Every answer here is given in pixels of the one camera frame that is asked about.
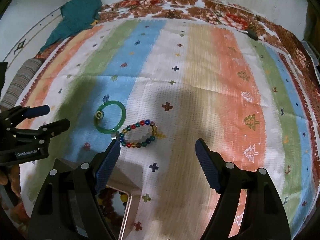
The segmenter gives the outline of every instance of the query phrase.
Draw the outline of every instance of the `white stripe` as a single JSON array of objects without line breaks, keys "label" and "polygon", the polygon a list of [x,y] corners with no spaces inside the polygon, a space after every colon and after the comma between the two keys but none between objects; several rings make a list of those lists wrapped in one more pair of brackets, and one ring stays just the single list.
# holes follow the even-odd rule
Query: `white stripe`
[{"label": "white stripe", "polygon": [[[184,66],[184,59],[187,53],[187,29],[187,24],[184,24],[181,20],[167,21],[143,65],[127,101],[127,117],[124,127],[141,119],[150,119],[155,121],[158,132],[166,135],[165,139],[157,138],[146,148],[122,148],[120,161],[117,163],[117,167],[127,177],[131,178],[136,185],[142,187],[142,194],[148,193],[152,199],[151,202],[147,203],[140,201],[135,222],[139,221],[143,226],[143,230],[139,232],[139,238],[141,239],[144,236],[149,238],[160,237],[162,223],[153,221],[152,217],[158,208],[158,185],[165,178],[170,164],[172,144],[174,143],[173,135],[177,133],[179,127],[176,120],[178,118],[177,114],[180,112],[179,95],[184,68],[186,67]],[[183,44],[184,47],[179,47],[177,44]],[[179,70],[173,71],[174,66],[177,66]],[[171,85],[169,83],[171,80],[176,83]],[[170,102],[173,109],[165,111],[162,105],[166,102]],[[130,133],[128,138],[139,141],[147,133],[146,127],[140,127],[134,133]],[[157,163],[159,167],[156,172],[152,172],[149,168],[149,165],[153,163]],[[137,174],[135,167],[140,168],[140,174]],[[132,230],[126,239],[134,240],[136,238],[137,232]]]},{"label": "white stripe", "polygon": [[248,37],[239,32],[234,32],[241,53],[247,61],[255,83],[261,96],[261,108],[266,125],[266,152],[264,158],[264,168],[267,169],[279,195],[282,194],[284,186],[284,158],[285,152],[282,144],[282,130],[279,121],[278,110],[273,101],[265,73],[258,62],[258,56],[249,44]]}]

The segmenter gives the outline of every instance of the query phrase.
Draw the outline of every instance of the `green stripe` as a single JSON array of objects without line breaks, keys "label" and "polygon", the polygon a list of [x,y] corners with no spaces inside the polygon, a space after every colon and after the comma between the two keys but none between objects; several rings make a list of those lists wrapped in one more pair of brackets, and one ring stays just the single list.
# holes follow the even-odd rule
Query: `green stripe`
[{"label": "green stripe", "polygon": [[[288,166],[291,165],[291,172],[288,175],[285,174],[284,188],[281,196],[282,201],[284,201],[287,196],[290,199],[290,201],[284,205],[290,224],[295,215],[296,208],[300,203],[301,191],[301,147],[296,116],[276,63],[261,43],[253,41],[252,39],[250,39],[250,42],[257,54],[259,56],[264,56],[263,58],[260,58],[261,67],[270,86],[276,108],[279,111],[279,120],[282,129],[282,144],[285,152],[284,167],[285,169],[288,169]],[[272,89],[274,87],[276,87],[277,93],[273,92]],[[284,108],[284,115],[280,115],[281,108]]]},{"label": "green stripe", "polygon": [[36,199],[48,172],[53,167],[55,158],[62,157],[63,148],[69,144],[69,134],[75,127],[82,106],[87,102],[96,84],[96,76],[105,70],[108,62],[118,52],[139,22],[138,20],[130,20],[119,25],[83,64],[83,73],[71,82],[68,88],[68,95],[55,116],[55,120],[67,118],[70,121],[70,128],[68,131],[51,139],[49,157],[38,161],[35,176],[26,183],[26,188],[30,189],[28,197],[31,201]]}]

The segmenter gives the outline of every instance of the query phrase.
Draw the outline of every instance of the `cross pattern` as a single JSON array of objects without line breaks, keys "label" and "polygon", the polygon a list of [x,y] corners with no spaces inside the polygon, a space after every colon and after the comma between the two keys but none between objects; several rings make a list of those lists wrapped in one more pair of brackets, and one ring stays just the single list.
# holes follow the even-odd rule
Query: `cross pattern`
[{"label": "cross pattern", "polygon": [[169,102],[166,102],[165,105],[162,105],[162,107],[164,108],[164,110],[166,112],[169,112],[169,109],[173,109],[173,106],[170,106],[170,103]]},{"label": "cross pattern", "polygon": [[149,168],[152,169],[152,172],[155,172],[156,170],[159,169],[159,167],[157,166],[157,163],[153,163],[153,165],[149,165]]},{"label": "cross pattern", "polygon": [[256,115],[248,115],[246,118],[243,119],[244,123],[252,130],[256,130],[257,124],[260,122],[256,120]]},{"label": "cross pattern", "polygon": [[147,203],[148,201],[151,201],[151,198],[149,197],[149,194],[146,194],[145,196],[142,196],[142,198],[144,199],[143,201],[145,203]]},{"label": "cross pattern", "polygon": [[136,227],[136,231],[142,230],[141,223],[138,221],[138,223],[133,224]]}]

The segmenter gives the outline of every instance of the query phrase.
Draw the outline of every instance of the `green jade bangle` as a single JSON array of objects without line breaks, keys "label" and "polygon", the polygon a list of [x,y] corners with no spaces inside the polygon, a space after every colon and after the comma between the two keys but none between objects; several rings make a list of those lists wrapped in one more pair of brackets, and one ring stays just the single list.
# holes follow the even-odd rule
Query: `green jade bangle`
[{"label": "green jade bangle", "polygon": [[[103,118],[103,112],[102,110],[106,107],[106,106],[110,106],[110,105],[117,105],[121,108],[121,111],[122,111],[122,115],[121,115],[121,119],[120,119],[120,122],[112,129],[104,129],[102,127],[100,127],[98,125],[98,121],[101,120]],[[94,117],[94,120],[93,120],[93,123],[94,123],[94,126],[97,128],[97,130],[100,132],[100,133],[104,133],[104,134],[110,134],[110,133],[115,133],[119,130],[119,128],[124,124],[124,120],[126,118],[126,110],[125,110],[125,107],[122,103],[120,103],[119,101],[107,101],[105,103],[103,103],[101,106],[99,106],[99,108],[97,109],[96,111],[96,114],[95,114],[95,117]]]}]

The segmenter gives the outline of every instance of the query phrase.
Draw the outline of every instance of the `beaded bracelet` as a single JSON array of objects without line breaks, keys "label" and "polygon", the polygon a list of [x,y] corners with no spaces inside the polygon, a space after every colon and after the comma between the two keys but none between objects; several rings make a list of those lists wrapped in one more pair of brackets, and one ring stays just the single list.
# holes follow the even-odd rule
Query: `beaded bracelet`
[{"label": "beaded bracelet", "polygon": [[[130,132],[131,130],[134,130],[140,126],[143,125],[150,125],[152,127],[152,135],[147,138],[145,141],[143,141],[142,143],[134,143],[134,142],[127,142],[124,139],[124,135],[127,132]],[[132,147],[132,148],[141,148],[142,147],[146,147],[148,144],[151,143],[151,141],[154,141],[156,139],[156,135],[157,135],[157,129],[158,127],[156,126],[155,122],[151,122],[149,119],[148,120],[141,120],[140,122],[136,122],[135,124],[132,125],[128,125],[126,128],[124,128],[122,130],[122,132],[119,134],[119,142],[121,142],[122,146],[127,146],[128,148]]]}]

